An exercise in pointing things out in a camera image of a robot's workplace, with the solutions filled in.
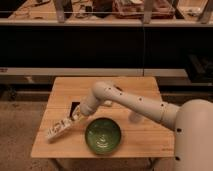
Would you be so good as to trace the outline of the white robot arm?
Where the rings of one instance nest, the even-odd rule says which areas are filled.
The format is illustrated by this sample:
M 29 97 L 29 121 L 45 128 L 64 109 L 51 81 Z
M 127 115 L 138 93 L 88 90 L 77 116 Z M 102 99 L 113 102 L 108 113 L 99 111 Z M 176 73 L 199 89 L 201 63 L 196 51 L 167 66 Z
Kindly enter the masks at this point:
M 80 120 L 105 102 L 116 102 L 174 132 L 174 171 L 213 169 L 213 103 L 194 99 L 178 106 L 121 91 L 113 83 L 96 82 L 74 109 Z

